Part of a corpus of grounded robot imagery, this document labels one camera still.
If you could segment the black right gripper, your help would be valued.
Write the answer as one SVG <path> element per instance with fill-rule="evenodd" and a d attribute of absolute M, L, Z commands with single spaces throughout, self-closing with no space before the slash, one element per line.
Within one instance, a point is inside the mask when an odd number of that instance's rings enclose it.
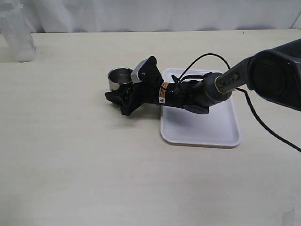
<path fill-rule="evenodd" d="M 105 97 L 108 101 L 122 106 L 122 114 L 129 116 L 133 111 L 144 103 L 158 105 L 158 94 L 163 83 L 161 73 L 157 68 L 157 60 L 150 56 L 138 75 L 142 82 L 132 85 L 131 91 L 125 92 L 106 92 Z"/>

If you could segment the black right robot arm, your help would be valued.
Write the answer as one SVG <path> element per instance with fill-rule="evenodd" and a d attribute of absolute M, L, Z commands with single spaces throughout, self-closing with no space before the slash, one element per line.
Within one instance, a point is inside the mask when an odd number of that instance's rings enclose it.
<path fill-rule="evenodd" d="M 125 88 L 106 92 L 105 97 L 127 116 L 144 103 L 208 114 L 211 106 L 228 100 L 242 85 L 270 102 L 300 110 L 300 40 L 261 51 L 225 73 L 181 75 L 173 77 L 172 82 L 163 80 L 156 58 L 151 56 L 134 69 Z"/>

